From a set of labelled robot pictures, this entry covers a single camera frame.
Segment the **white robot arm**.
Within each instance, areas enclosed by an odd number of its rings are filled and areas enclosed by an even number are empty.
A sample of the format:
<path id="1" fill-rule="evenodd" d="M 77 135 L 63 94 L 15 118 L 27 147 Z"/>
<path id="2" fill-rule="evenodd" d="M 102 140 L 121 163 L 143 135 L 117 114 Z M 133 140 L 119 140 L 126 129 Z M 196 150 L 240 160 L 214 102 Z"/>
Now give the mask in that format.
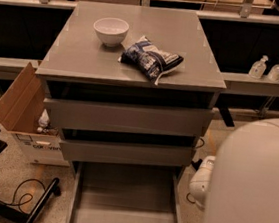
<path id="1" fill-rule="evenodd" d="M 233 131 L 202 161 L 189 192 L 203 223 L 279 223 L 279 118 Z"/>

